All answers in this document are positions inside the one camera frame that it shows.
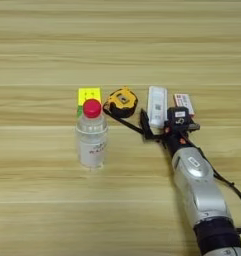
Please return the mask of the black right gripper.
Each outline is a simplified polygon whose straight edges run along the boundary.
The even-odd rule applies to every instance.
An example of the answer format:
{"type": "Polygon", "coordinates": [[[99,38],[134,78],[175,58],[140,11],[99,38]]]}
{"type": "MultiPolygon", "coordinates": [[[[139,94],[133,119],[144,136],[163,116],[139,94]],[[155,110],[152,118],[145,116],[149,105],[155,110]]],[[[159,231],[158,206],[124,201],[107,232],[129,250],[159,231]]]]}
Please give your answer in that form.
{"type": "Polygon", "coordinates": [[[200,129],[197,123],[189,125],[171,125],[167,122],[161,134],[154,134],[150,129],[147,112],[142,109],[140,112],[140,126],[146,140],[156,141],[168,150],[171,157],[182,148],[192,147],[193,144],[188,139],[188,133],[200,129]]]}

